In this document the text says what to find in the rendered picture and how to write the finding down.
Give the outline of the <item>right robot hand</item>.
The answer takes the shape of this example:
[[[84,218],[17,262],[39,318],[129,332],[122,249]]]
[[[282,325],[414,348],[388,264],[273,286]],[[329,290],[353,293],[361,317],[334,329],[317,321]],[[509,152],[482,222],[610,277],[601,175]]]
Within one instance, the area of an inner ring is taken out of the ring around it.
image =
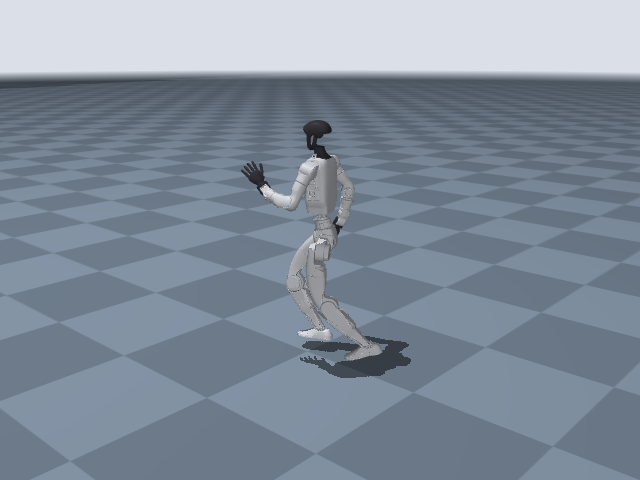
[[[335,225],[335,227],[336,227],[337,235],[338,235],[338,234],[339,234],[339,232],[340,232],[340,229],[341,229],[343,226],[336,225],[336,222],[337,222],[337,221],[338,221],[338,216],[337,216],[337,217],[334,219],[334,221],[333,221],[333,224],[334,224],[334,225]]]

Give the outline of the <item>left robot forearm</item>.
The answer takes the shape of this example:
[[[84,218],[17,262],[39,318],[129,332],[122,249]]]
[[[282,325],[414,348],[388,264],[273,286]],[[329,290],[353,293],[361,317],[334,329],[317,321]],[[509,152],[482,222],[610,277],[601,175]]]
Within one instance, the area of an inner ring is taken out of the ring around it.
[[[289,196],[273,191],[273,189],[269,188],[267,184],[264,184],[259,189],[263,193],[266,201],[273,203],[278,208],[286,208],[291,204],[291,198]]]

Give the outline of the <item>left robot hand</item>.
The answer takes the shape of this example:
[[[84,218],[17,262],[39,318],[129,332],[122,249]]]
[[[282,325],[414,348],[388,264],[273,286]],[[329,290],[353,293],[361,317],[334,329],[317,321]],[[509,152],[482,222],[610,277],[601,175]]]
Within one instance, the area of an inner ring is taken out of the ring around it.
[[[269,186],[269,184],[267,183],[267,181],[264,181],[263,166],[262,166],[262,164],[261,164],[261,163],[259,164],[259,166],[260,166],[260,171],[261,171],[261,172],[260,172],[260,171],[258,170],[257,166],[255,165],[255,163],[254,163],[253,161],[251,161],[251,163],[252,163],[252,165],[254,166],[255,170],[253,169],[253,167],[252,167],[249,163],[247,163],[247,165],[248,165],[248,166],[249,166],[249,168],[253,171],[252,173],[251,173],[251,171],[250,171],[246,166],[244,166],[244,168],[247,170],[247,172],[250,174],[250,176],[249,176],[249,175],[248,175],[244,170],[241,170],[241,171],[242,171],[242,172],[243,172],[243,173],[248,177],[248,179],[249,179],[253,184],[258,185],[258,186],[257,186],[257,189],[258,189],[258,190],[259,190],[259,192],[263,195],[263,193],[261,192],[261,190],[260,190],[259,188],[260,188],[261,186],[263,186],[264,184],[267,184],[269,188],[271,188],[271,187]]]

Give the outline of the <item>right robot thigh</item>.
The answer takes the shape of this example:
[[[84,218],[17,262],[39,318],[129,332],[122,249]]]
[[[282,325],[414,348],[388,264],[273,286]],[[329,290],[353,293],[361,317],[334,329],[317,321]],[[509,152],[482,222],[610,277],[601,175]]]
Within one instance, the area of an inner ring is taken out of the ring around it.
[[[314,243],[313,235],[300,246],[291,262],[287,279],[287,285],[291,290],[298,291],[305,285],[305,278],[301,270],[306,267],[308,249],[312,243]]]

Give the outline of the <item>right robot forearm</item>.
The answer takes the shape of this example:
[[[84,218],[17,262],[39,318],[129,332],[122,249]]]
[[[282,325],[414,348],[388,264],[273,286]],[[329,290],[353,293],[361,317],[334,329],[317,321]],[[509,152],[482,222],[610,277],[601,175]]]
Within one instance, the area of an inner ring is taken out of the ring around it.
[[[347,218],[349,217],[349,211],[351,208],[351,204],[353,204],[353,195],[350,198],[344,198],[343,196],[341,196],[340,199],[340,209],[338,211],[338,221],[336,222],[336,225],[339,226],[344,226]]]

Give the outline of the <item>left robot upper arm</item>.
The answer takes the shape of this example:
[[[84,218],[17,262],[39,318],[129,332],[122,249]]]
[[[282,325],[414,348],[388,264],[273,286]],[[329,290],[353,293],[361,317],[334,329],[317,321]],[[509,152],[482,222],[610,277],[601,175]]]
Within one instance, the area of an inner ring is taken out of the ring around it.
[[[292,187],[292,193],[289,196],[291,198],[291,204],[286,208],[283,207],[284,209],[288,211],[295,211],[297,209],[307,186],[310,181],[316,177],[318,167],[319,165],[315,162],[306,162],[299,167],[297,178]]]

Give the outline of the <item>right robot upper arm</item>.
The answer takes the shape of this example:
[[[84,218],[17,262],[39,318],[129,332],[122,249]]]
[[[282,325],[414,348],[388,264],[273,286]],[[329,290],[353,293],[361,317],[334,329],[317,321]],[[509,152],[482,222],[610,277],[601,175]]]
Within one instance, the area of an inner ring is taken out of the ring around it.
[[[343,170],[340,161],[337,156],[332,155],[337,163],[337,182],[342,184],[341,194],[344,198],[350,198],[354,193],[354,185]]]

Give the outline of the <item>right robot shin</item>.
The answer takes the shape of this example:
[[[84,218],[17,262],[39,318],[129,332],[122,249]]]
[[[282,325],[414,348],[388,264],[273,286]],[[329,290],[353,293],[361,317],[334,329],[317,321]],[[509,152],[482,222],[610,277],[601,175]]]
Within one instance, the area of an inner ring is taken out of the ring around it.
[[[316,304],[314,303],[314,301],[312,299],[312,296],[310,294],[309,287],[308,287],[306,281],[305,281],[304,287],[302,289],[298,290],[298,291],[291,290],[288,287],[287,283],[286,283],[286,286],[287,286],[291,296],[293,297],[294,301],[296,302],[296,304],[298,305],[300,310],[305,315],[307,315],[306,316],[307,319],[314,326],[315,330],[317,330],[316,329],[316,327],[317,327],[318,328],[317,331],[323,331],[324,325],[323,325],[323,323],[322,323],[322,321],[321,321],[321,319],[319,317],[319,314],[318,314],[317,309],[316,309]],[[322,330],[320,330],[320,328]]]

